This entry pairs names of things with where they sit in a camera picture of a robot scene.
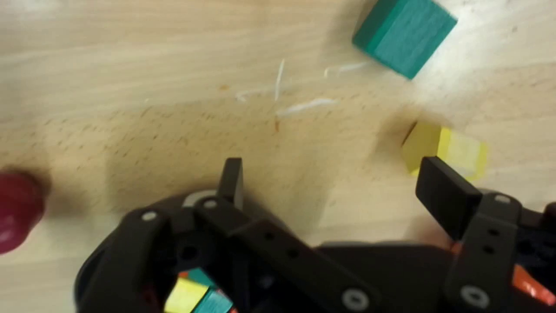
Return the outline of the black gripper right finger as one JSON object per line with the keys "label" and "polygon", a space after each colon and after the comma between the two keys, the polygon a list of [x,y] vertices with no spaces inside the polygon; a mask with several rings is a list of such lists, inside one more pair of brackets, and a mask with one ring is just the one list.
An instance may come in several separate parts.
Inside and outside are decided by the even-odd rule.
{"label": "black gripper right finger", "polygon": [[451,240],[460,240],[475,212],[481,191],[439,156],[423,156],[415,196]]}

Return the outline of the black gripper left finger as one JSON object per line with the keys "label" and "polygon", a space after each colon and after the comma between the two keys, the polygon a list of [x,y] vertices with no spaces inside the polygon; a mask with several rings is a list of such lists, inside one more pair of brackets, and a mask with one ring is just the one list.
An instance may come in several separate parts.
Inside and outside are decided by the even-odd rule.
{"label": "black gripper left finger", "polygon": [[243,160],[227,158],[220,174],[217,196],[232,203],[236,209],[243,207]]}

